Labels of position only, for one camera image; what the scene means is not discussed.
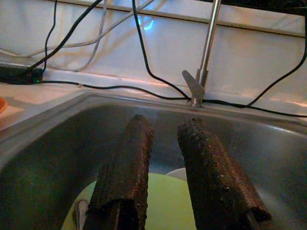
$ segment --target metal pipe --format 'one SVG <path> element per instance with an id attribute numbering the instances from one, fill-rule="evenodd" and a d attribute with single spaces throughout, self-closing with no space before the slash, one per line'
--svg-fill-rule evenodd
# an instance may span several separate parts
<path id="1" fill-rule="evenodd" d="M 206 43 L 205 43 L 205 47 L 204 47 L 202 58 L 201 58 L 201 66 L 199 70 L 197 71 L 197 75 L 196 75 L 196 80 L 204 88 L 206 86 L 206 81 L 208 77 L 207 67 L 208 67 L 210 52 L 211 52 L 211 48 L 213 44 L 215 28 L 217 24 L 217 18 L 218 18 L 220 8 L 221 8 L 221 2 L 222 0 L 213 1 Z M 202 103 L 202 100 L 197 100 L 196 98 L 192 97 L 192 106 L 199 107 L 201 106 L 201 103 Z"/>

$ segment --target black cable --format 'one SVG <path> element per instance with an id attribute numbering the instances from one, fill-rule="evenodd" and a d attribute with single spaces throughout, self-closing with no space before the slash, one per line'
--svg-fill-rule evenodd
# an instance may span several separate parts
<path id="1" fill-rule="evenodd" d="M 128 86 L 128 85 L 115 85 L 115 86 L 93 86 L 93 85 L 87 85 L 87 84 L 81 84 L 81 83 L 77 83 L 77 82 L 73 82 L 73 81 L 63 81 L 63 80 L 43 80 L 42 82 L 40 82 L 39 84 L 46 84 L 46 83 L 60 83 L 60 84 L 72 84 L 72 85 L 81 85 L 87 88 L 91 88 L 91 89 L 97 89 L 97 90 L 112 90 L 112 89 L 132 89 L 132 90 L 138 90 L 138 91 L 142 91 L 145 93 L 148 93 L 152 96 L 161 98 L 161 99 L 165 99 L 165 100 L 186 100 L 185 97 L 165 97 L 165 96 L 161 96 L 158 95 L 154 92 L 150 92 L 148 90 L 139 88 L 139 87 L 134 87 L 134 86 Z"/>
<path id="2" fill-rule="evenodd" d="M 301 61 L 299 62 L 299 64 L 290 72 L 288 72 L 287 74 L 283 75 L 282 77 L 280 77 L 279 79 L 277 79 L 276 81 L 274 81 L 271 85 L 269 85 L 264 91 L 262 91 L 262 93 L 260 93 L 252 102 L 250 102 L 249 104 L 247 104 L 247 106 L 251 106 L 253 105 L 256 101 L 258 101 L 267 91 L 269 91 L 273 86 L 275 86 L 277 83 L 279 83 L 280 81 L 284 80 L 285 78 L 289 77 L 291 74 L 293 74 L 294 72 L 296 72 L 305 62 L 307 58 L 307 10 L 305 10 L 305 51 L 304 51 L 304 55 L 303 58 L 301 59 Z"/>
<path id="3" fill-rule="evenodd" d="M 33 64 L 32 66 L 28 67 L 25 71 L 14 75 L 13 77 L 17 77 L 17 76 L 23 76 L 27 73 L 29 73 L 30 71 L 32 71 L 34 68 L 36 68 L 37 66 L 39 66 L 40 64 L 44 63 L 46 60 L 48 60 L 49 58 L 51 58 L 52 56 L 54 56 L 64 45 L 65 43 L 68 41 L 68 39 L 71 37 L 71 35 L 73 34 L 73 32 L 75 31 L 76 27 L 78 26 L 78 24 L 83 20 L 83 18 L 85 18 L 89 12 L 91 12 L 91 10 L 93 8 L 95 8 L 100 2 L 102 2 L 102 0 L 96 0 L 92 5 L 90 5 L 82 14 L 81 16 L 75 21 L 75 23 L 72 25 L 71 29 L 69 30 L 69 32 L 67 33 L 67 35 L 64 37 L 64 39 L 61 41 L 61 43 L 58 45 L 58 47 L 56 47 L 50 54 L 48 54 L 47 56 L 45 56 L 44 58 L 40 59 L 38 62 L 36 62 L 35 64 Z"/>
<path id="4" fill-rule="evenodd" d="M 149 68 L 148 59 L 147 59 L 146 50 L 145 50 L 145 45 L 144 45 L 144 41 L 143 41 L 143 36 L 142 36 L 142 32 L 141 32 L 141 28 L 140 28 L 140 24 L 139 24 L 139 20 L 138 20 L 138 12 L 136 10 L 135 0 L 132 0 L 132 9 L 133 9 L 133 15 L 134 15 L 135 24 L 136 24 L 136 27 L 137 27 L 137 30 L 138 30 L 140 44 L 141 44 L 141 47 L 142 47 L 142 52 L 143 52 L 143 57 L 144 57 L 144 61 L 145 61 L 145 66 L 146 66 L 148 74 L 152 78 L 154 78 L 154 79 L 156 79 L 158 81 L 161 81 L 161 82 L 169 85 L 170 87 L 174 88 L 179 93 L 181 93 L 181 95 L 183 95 L 187 100 L 189 100 L 189 97 L 180 88 L 178 88 L 177 86 L 173 85 L 172 83 L 170 83 L 170 82 L 168 82 L 168 81 L 166 81 L 166 80 L 164 80 L 162 78 L 159 78 L 159 77 L 155 76 L 151 72 L 151 70 Z"/>
<path id="5" fill-rule="evenodd" d="M 97 89 L 97 90 L 111 90 L 111 89 L 133 89 L 133 90 L 138 90 L 141 92 L 148 93 L 152 96 L 155 96 L 157 98 L 165 99 L 165 100 L 172 100 L 172 101 L 178 101 L 178 100 L 186 100 L 185 97 L 165 97 L 158 95 L 154 92 L 150 92 L 148 90 L 139 88 L 139 87 L 134 87 L 134 86 L 127 86 L 127 85 L 116 85 L 116 86 L 107 86 L 107 87 L 101 87 L 101 86 L 93 86 L 93 85 L 88 85 L 88 84 L 81 84 L 73 81 L 63 81 L 63 80 L 44 80 L 38 84 L 48 84 L 48 83 L 57 83 L 57 84 L 72 84 L 72 85 L 81 85 L 87 88 L 91 89 Z M 307 118 L 307 115 L 295 115 L 295 114 L 288 114 L 288 113 L 282 113 L 282 112 L 277 112 L 277 111 L 272 111 L 268 109 L 263 109 L 263 108 L 258 108 L 254 106 L 247 106 L 244 104 L 237 104 L 237 103 L 230 103 L 226 101 L 221 101 L 221 100 L 202 100 L 203 103 L 210 103 L 210 104 L 219 104 L 219 105 L 226 105 L 226 106 L 231 106 L 235 108 L 250 108 L 250 109 L 255 109 L 255 110 L 260 110 L 263 112 L 267 112 L 270 114 L 276 114 L 276 115 L 283 115 L 283 116 L 289 116 L 289 117 L 300 117 L 300 118 Z"/>
<path id="6" fill-rule="evenodd" d="M 58 5 L 58 0 L 55 0 L 54 1 L 54 10 L 53 10 L 53 25 L 47 35 L 47 38 L 46 38 L 46 41 L 45 41 L 45 57 L 47 57 L 48 53 L 47 53 L 47 47 L 48 47 L 48 41 L 49 41 L 49 38 L 54 30 L 54 28 L 56 27 L 56 23 L 57 23 L 57 5 Z M 43 69 L 43 73 L 45 72 L 47 68 L 47 59 L 45 60 L 45 63 L 44 63 L 44 69 Z"/>

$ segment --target white cable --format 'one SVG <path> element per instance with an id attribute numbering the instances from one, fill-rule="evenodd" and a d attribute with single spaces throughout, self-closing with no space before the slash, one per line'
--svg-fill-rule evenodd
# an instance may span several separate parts
<path id="1" fill-rule="evenodd" d="M 104 24 L 105 24 L 105 19 L 106 19 L 106 9 L 107 9 L 107 1 L 108 0 L 104 0 L 104 5 L 103 5 L 103 11 L 102 11 L 102 17 L 101 17 L 101 22 L 100 22 L 100 28 L 99 28 L 99 33 L 98 35 L 100 35 L 103 31 L 103 28 L 104 28 Z M 99 47 L 99 43 L 100 43 L 100 40 L 98 40 L 95 44 L 95 47 L 94 47 L 94 50 L 89 58 L 89 60 L 87 61 L 87 63 L 80 67 L 80 68 L 77 68 L 77 69 L 66 69 L 66 70 L 73 70 L 73 71 L 81 71 L 83 69 L 86 69 L 92 62 L 92 60 L 94 59 L 95 57 L 95 54 L 97 52 L 97 49 Z"/>
<path id="2" fill-rule="evenodd" d="M 144 9 L 145 7 L 147 7 L 150 3 L 152 3 L 154 0 L 147 0 L 144 4 L 142 4 L 141 6 L 139 6 L 137 8 L 137 12 L 141 11 L 142 9 Z M 118 21 L 116 21 L 115 23 L 113 23 L 106 31 L 100 33 L 97 37 L 95 37 L 94 39 L 87 41 L 87 42 L 80 42 L 80 43 L 74 43 L 74 44 L 66 44 L 63 46 L 63 48 L 73 48 L 73 47 L 82 47 L 82 46 L 88 46 L 88 45 L 92 45 L 98 41 L 100 41 L 106 34 L 108 34 L 110 31 L 112 31 L 116 26 L 118 26 L 119 24 L 121 24 L 122 22 L 124 22 L 125 20 L 127 20 L 128 18 L 130 18 L 133 15 L 133 11 L 127 13 L 124 17 L 122 17 L 121 19 L 119 19 Z M 53 50 L 55 49 L 57 46 L 49 46 L 47 48 L 47 50 Z M 0 53 L 3 53 L 5 55 L 14 57 L 14 58 L 30 58 L 32 56 L 44 53 L 45 49 L 40 49 L 38 51 L 35 51 L 32 54 L 15 54 L 9 50 L 5 50 L 0 48 Z"/>

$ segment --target stainless steel sink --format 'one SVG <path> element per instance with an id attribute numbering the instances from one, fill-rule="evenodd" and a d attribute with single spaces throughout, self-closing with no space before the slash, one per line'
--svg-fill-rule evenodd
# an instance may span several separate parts
<path id="1" fill-rule="evenodd" d="M 277 226 L 307 229 L 306 123 L 90 93 L 0 131 L 0 229 L 59 230 L 135 114 L 154 127 L 152 173 L 184 167 L 177 127 L 201 117 L 246 170 Z"/>

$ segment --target orange object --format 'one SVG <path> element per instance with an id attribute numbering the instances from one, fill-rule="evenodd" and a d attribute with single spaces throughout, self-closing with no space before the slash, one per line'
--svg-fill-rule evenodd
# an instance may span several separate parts
<path id="1" fill-rule="evenodd" d="M 2 113 L 7 106 L 8 103 L 3 98 L 0 98 L 0 113 Z"/>

